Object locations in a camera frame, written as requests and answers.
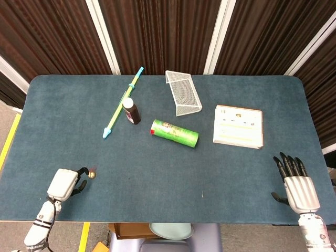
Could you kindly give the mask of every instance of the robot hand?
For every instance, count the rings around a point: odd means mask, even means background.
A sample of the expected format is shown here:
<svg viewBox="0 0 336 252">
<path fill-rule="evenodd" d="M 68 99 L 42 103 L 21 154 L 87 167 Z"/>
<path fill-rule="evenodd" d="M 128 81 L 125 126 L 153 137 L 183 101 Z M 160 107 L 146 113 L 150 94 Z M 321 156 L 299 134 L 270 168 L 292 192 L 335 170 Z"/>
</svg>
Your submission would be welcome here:
<svg viewBox="0 0 336 252">
<path fill-rule="evenodd" d="M 86 167 L 76 172 L 58 169 L 47 192 L 48 201 L 43 204 L 25 238 L 24 243 L 28 252 L 40 252 L 45 248 L 52 251 L 49 248 L 48 237 L 55 219 L 61 211 L 61 202 L 80 193 L 85 188 L 86 180 L 78 188 L 74 189 L 83 173 L 89 175 L 89 170 Z"/>
<path fill-rule="evenodd" d="M 306 241 L 309 252 L 336 251 L 336 245 L 331 245 L 327 227 L 323 219 L 315 212 L 320 208 L 320 202 L 311 178 L 299 158 L 295 160 L 280 152 L 282 162 L 274 156 L 288 198 L 282 198 L 272 192 L 273 198 L 289 205 L 294 212 L 300 214 L 299 226 Z"/>
</svg>

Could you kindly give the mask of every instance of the brown curtain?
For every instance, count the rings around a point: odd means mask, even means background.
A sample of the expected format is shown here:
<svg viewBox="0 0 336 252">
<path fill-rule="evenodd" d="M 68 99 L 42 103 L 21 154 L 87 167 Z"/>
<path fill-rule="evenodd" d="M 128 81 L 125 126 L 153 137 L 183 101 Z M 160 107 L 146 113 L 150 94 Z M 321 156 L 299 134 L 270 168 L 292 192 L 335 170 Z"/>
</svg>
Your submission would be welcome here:
<svg viewBox="0 0 336 252">
<path fill-rule="evenodd" d="M 1 0 L 0 54 L 28 82 L 112 74 L 85 0 Z"/>
<path fill-rule="evenodd" d="M 220 0 L 100 0 L 121 74 L 203 74 Z"/>
<path fill-rule="evenodd" d="M 295 75 L 305 87 L 322 148 L 336 143 L 336 30 Z"/>
<path fill-rule="evenodd" d="M 26 94 L 0 72 L 0 100 L 7 105 L 23 108 Z"/>
<path fill-rule="evenodd" d="M 215 74 L 283 75 L 335 11 L 335 0 L 237 0 Z"/>
</svg>

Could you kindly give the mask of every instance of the white bottle cap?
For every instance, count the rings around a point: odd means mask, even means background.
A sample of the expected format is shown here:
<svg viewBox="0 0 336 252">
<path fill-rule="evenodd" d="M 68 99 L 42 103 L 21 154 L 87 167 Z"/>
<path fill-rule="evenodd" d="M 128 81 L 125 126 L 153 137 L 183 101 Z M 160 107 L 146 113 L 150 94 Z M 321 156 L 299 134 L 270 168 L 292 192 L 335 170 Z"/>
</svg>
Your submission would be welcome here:
<svg viewBox="0 0 336 252">
<path fill-rule="evenodd" d="M 133 102 L 132 98 L 127 97 L 123 100 L 122 105 L 124 106 L 124 108 L 130 109 L 130 108 L 133 107 L 134 102 Z"/>
</svg>

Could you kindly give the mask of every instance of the white book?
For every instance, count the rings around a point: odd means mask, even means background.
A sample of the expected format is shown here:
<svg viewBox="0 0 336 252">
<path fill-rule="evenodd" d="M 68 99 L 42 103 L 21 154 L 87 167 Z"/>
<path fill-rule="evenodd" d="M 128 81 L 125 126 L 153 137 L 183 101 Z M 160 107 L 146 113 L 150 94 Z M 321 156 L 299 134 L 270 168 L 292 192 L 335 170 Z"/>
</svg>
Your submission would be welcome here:
<svg viewBox="0 0 336 252">
<path fill-rule="evenodd" d="M 262 113 L 217 105 L 213 142 L 260 149 L 264 145 Z"/>
</svg>

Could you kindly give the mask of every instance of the mesh net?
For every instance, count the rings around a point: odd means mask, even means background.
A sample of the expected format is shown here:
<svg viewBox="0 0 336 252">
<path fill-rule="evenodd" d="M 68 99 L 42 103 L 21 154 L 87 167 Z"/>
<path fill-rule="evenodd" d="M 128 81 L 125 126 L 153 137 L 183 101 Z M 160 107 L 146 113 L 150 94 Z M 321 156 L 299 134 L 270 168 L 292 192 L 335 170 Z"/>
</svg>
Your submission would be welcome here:
<svg viewBox="0 0 336 252">
<path fill-rule="evenodd" d="M 166 71 L 176 105 L 176 116 L 199 112 L 202 109 L 191 75 L 181 72 Z"/>
<path fill-rule="evenodd" d="M 191 113 L 196 113 L 199 112 L 202 108 L 200 107 L 187 107 L 183 105 L 178 105 L 176 107 L 176 114 L 179 116 L 182 116 L 184 114 L 191 114 Z"/>
</svg>

